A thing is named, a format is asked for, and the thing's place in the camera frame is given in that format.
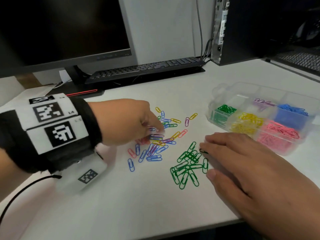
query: white desk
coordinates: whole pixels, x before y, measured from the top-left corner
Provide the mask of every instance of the white desk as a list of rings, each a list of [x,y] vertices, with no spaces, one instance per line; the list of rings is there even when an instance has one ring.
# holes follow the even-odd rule
[[[191,184],[180,190],[169,172],[192,141],[198,143],[206,134],[223,131],[209,123],[204,115],[212,88],[220,83],[241,81],[274,86],[320,99],[320,84],[258,59],[221,67],[208,63],[204,69],[206,72],[203,73],[107,90],[103,96],[88,99],[147,100],[152,110],[158,106],[169,113],[170,118],[176,115],[185,118],[196,112],[197,123],[196,127],[190,126],[188,134],[177,143],[179,150],[167,154],[157,164],[139,164],[131,173],[127,167],[128,146],[118,147],[117,150],[111,148],[108,151],[111,156],[108,157],[110,166],[107,172],[80,195],[63,196],[48,189],[45,200],[39,203],[37,213],[34,213],[21,239],[162,238],[237,220],[238,217],[216,195],[204,174],[197,174],[199,187]],[[319,142],[320,136],[312,132],[303,145],[286,157],[318,186]]]

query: fingernail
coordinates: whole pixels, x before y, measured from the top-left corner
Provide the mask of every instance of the fingernail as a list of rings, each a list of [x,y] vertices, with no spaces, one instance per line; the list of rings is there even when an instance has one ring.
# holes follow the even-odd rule
[[[216,177],[216,172],[214,171],[214,169],[210,169],[207,171],[206,176],[210,181],[213,181]]]

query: white plastic device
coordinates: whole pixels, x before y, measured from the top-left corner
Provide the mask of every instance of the white plastic device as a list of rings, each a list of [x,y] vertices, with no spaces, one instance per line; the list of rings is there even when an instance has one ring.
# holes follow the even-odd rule
[[[67,169],[55,173],[62,176],[61,179],[56,181],[56,191],[65,194],[76,194],[90,185],[106,168],[107,164],[97,152],[94,152]]]

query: hand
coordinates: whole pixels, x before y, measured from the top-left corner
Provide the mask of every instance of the hand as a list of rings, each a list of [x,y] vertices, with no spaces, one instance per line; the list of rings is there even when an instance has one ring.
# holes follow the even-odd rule
[[[162,123],[150,111],[147,101],[134,99],[117,99],[103,102],[89,102],[97,118],[102,143],[123,145],[132,140],[150,135],[148,125],[162,131]]]
[[[200,147],[240,182],[207,172],[216,192],[273,240],[320,239],[320,189],[289,162],[245,134],[214,133]]]

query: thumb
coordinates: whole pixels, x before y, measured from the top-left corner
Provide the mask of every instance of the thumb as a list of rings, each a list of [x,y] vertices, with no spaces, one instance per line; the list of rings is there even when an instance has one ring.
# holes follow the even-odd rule
[[[245,214],[250,207],[251,198],[242,192],[229,177],[216,169],[208,170],[206,176],[219,196],[226,199],[240,214]]]

